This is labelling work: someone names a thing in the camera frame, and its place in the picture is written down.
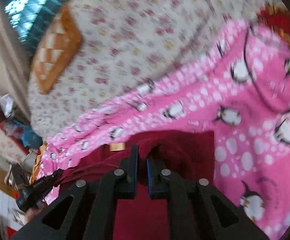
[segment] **hand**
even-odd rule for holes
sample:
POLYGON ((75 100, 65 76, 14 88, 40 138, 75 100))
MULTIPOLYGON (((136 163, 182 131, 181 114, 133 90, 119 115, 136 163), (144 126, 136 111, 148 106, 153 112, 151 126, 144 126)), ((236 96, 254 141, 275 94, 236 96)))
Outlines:
POLYGON ((25 213, 25 225, 30 222, 33 218, 35 218, 38 214, 40 214, 44 208, 47 207, 47 204, 43 202, 43 208, 38 209, 38 208, 30 208, 26 213, 25 213))

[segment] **pink blanket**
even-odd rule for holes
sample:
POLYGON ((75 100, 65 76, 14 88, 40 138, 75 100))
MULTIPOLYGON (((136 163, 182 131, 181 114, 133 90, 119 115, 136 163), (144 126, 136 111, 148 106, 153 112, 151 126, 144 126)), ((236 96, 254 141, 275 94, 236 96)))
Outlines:
POLYGON ((149 130, 213 130, 213 184, 270 239, 288 228, 290 50, 269 29, 228 22, 197 61, 81 115, 48 139, 39 177, 149 130))

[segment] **clothing tag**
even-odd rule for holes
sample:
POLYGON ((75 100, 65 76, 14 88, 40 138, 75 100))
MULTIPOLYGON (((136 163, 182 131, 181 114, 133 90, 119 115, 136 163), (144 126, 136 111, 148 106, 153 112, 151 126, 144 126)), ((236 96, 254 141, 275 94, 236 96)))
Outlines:
POLYGON ((109 145, 110 151, 122 151, 125 150, 125 143, 111 143, 109 145))

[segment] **black cord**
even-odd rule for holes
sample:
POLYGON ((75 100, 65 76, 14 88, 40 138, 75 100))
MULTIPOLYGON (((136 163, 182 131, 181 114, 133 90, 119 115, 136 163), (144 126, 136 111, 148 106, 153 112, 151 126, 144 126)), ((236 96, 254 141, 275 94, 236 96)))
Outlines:
POLYGON ((246 38, 245 38, 245 42, 244 42, 244 46, 243 46, 243 59, 244 59, 244 62, 246 64, 246 68, 247 68, 247 71, 248 71, 248 75, 250 76, 251 80, 252 80, 252 83, 253 85, 255 86, 255 89, 259 95, 259 97, 261 98, 261 100, 264 102, 264 104, 274 113, 276 114, 287 114, 290 112, 290 108, 286 109, 286 110, 279 110, 275 107, 273 107, 266 99, 265 97, 263 96, 263 94, 261 93, 259 87, 257 86, 254 78, 252 77, 252 72, 248 66, 248 63, 247 63, 247 57, 246 57, 246 48, 247 48, 247 42, 248 42, 248 37, 249 37, 249 29, 252 31, 252 33, 254 34, 253 32, 253 28, 252 28, 252 25, 250 25, 250 27, 247 29, 246 31, 246 38))

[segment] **triangular cutout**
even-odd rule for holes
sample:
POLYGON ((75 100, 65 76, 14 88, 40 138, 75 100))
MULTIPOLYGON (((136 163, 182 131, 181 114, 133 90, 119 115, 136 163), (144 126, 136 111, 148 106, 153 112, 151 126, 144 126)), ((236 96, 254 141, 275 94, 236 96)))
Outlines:
POLYGON ((63 221, 72 202, 72 196, 68 196, 67 198, 65 198, 43 218, 42 223, 55 230, 59 230, 63 224, 63 221))
POLYGON ((238 223, 238 217, 216 195, 211 195, 210 199, 223 228, 238 223))

